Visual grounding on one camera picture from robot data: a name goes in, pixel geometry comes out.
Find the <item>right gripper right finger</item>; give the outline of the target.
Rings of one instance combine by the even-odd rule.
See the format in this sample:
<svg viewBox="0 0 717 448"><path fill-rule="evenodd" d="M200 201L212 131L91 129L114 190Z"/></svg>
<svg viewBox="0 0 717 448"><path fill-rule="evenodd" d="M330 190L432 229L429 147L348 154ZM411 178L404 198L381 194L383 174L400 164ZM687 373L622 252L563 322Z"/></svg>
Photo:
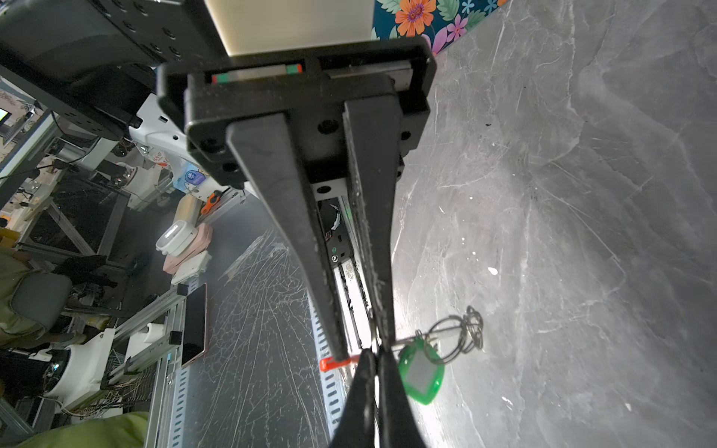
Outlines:
<svg viewBox="0 0 717 448"><path fill-rule="evenodd" d="M380 447L426 447L412 414L397 361L384 348L379 349L377 359Z"/></svg>

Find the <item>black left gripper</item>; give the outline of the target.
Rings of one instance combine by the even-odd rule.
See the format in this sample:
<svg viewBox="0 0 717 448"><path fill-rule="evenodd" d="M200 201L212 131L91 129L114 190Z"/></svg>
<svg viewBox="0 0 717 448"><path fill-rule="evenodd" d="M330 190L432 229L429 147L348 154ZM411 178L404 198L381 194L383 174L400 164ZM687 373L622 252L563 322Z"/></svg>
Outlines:
<svg viewBox="0 0 717 448"><path fill-rule="evenodd" d="M436 70L423 37L158 68L159 106L184 132L190 156L224 186L240 188L248 180L291 247L335 360L349 358L349 350L306 173L320 183L345 177L348 165L364 287L380 345L390 348L396 342L390 237L398 165L419 145Z"/></svg>

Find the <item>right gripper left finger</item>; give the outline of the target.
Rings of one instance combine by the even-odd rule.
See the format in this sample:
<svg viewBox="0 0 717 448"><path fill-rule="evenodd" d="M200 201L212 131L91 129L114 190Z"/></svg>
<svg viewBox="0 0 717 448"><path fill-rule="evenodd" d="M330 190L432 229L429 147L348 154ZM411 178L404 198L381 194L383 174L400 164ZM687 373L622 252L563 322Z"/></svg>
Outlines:
<svg viewBox="0 0 717 448"><path fill-rule="evenodd" d="M331 448L375 446L375 375L375 354L364 349Z"/></svg>

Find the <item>green key tag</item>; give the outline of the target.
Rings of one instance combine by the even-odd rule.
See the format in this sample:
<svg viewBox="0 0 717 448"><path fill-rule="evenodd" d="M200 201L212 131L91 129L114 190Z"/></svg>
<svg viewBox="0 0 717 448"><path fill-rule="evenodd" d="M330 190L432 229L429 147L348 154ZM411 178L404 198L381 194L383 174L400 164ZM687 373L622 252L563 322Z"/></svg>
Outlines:
<svg viewBox="0 0 717 448"><path fill-rule="evenodd" d="M462 315L449 315L428 330L397 341L398 366L406 395L422 405L438 396L446 367L460 356L484 346L484 319L472 306Z"/></svg>

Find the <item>silver keyring with red grip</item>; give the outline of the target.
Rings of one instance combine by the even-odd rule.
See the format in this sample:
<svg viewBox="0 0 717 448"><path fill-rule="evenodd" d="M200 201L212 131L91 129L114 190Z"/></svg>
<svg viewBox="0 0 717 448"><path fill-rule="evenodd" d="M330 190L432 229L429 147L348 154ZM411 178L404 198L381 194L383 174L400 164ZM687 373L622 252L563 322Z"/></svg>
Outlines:
<svg viewBox="0 0 717 448"><path fill-rule="evenodd" d="M319 371L322 373L328 373L336 369L347 367L351 364L356 364L360 361L360 355L351 356L346 360L336 360L333 357L323 358L319 360Z"/></svg>

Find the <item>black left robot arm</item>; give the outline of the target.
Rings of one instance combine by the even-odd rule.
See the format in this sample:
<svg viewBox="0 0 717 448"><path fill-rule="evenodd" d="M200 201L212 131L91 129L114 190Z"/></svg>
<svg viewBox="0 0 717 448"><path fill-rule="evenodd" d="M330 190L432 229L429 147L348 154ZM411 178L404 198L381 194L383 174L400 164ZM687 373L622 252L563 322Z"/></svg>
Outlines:
<svg viewBox="0 0 717 448"><path fill-rule="evenodd" d="M396 185L429 117L434 3L7 1L1 75L62 118L119 140L155 94L189 155L250 186L296 255L330 352L348 355L319 203L350 204L373 324L395 345L389 255Z"/></svg>

